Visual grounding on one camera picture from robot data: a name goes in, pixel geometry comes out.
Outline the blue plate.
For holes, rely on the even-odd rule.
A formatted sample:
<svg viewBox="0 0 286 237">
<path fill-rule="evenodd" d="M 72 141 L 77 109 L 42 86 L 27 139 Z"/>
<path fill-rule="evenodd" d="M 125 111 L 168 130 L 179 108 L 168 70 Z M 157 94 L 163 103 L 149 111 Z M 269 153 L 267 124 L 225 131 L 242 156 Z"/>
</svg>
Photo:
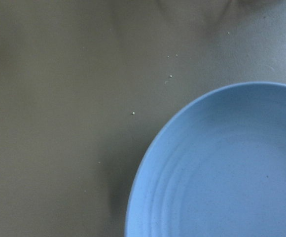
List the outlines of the blue plate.
<svg viewBox="0 0 286 237">
<path fill-rule="evenodd" d="M 140 163 L 124 235 L 286 237 L 286 85 L 229 85 L 177 113 Z"/>
</svg>

